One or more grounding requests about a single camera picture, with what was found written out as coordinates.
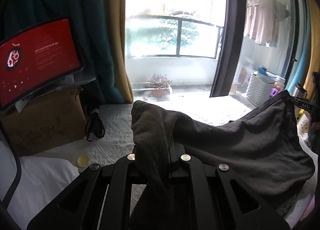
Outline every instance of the terracotta pot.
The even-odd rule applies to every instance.
[[[163,89],[155,89],[152,91],[154,97],[162,97],[164,95]]]

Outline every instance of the black cable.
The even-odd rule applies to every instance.
[[[89,120],[85,125],[84,132],[87,135],[87,141],[92,142],[93,134],[98,138],[102,138],[106,131],[103,122],[99,117],[99,109],[92,109],[89,107],[87,113]]]
[[[20,182],[20,179],[21,179],[21,163],[20,163],[20,159],[19,159],[19,156],[17,154],[17,151],[13,146],[12,140],[11,140],[7,130],[4,128],[4,125],[3,125],[1,120],[0,120],[0,130],[3,133],[4,138],[6,139],[8,145],[10,147],[10,150],[11,150],[13,156],[14,156],[14,159],[16,161],[16,166],[17,166],[16,177],[14,178],[10,188],[8,189],[8,191],[5,194],[5,196],[3,198],[3,201],[2,201],[3,206],[5,207],[5,209],[7,209],[8,206],[9,206],[9,203],[10,203],[10,201],[12,199],[12,196],[13,196],[14,192],[16,191],[17,186],[18,186],[18,184]]]

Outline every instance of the white pillow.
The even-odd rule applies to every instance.
[[[32,218],[79,176],[77,167],[56,158],[24,156],[21,180],[10,201],[8,212],[18,226],[25,230]],[[0,141],[0,199],[3,200],[17,167],[13,154]]]

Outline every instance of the plastic basket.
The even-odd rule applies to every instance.
[[[270,98],[271,90],[274,86],[274,80],[271,78],[260,78],[251,74],[247,87],[247,98],[258,107]]]

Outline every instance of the brown cardboard box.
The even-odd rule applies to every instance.
[[[49,93],[1,120],[20,156],[82,139],[86,124],[77,87]]]

